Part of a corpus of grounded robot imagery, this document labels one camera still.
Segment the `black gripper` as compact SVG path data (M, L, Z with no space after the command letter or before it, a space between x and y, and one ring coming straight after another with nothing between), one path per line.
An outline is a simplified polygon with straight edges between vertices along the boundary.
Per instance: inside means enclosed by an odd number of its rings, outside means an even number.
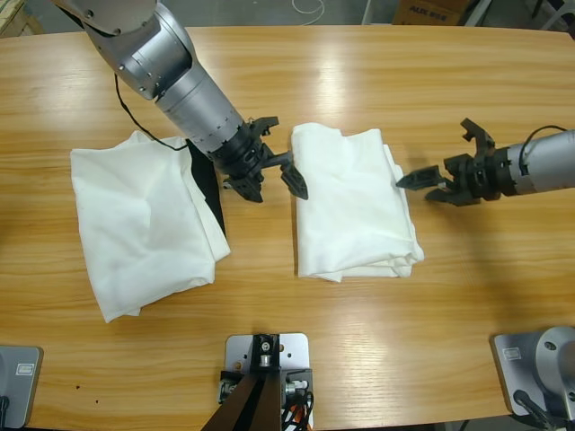
M443 179L439 166L433 165L404 175L396 186L412 191L436 187L425 199L456 207L476 205L482 199L493 201L502 194L513 195L510 164L507 148L489 150L476 156L459 154L444 160L446 170L453 176L452 180ZM439 187L442 182L446 183L443 189Z
M235 190L245 200L261 203L263 169L278 165L280 178L290 193L308 200L308 188L303 175L293 163L292 154L274 154L261 140L270 134L275 124L242 124L228 139L221 140L220 146L209 151L209 159L215 167L226 174L225 186Z

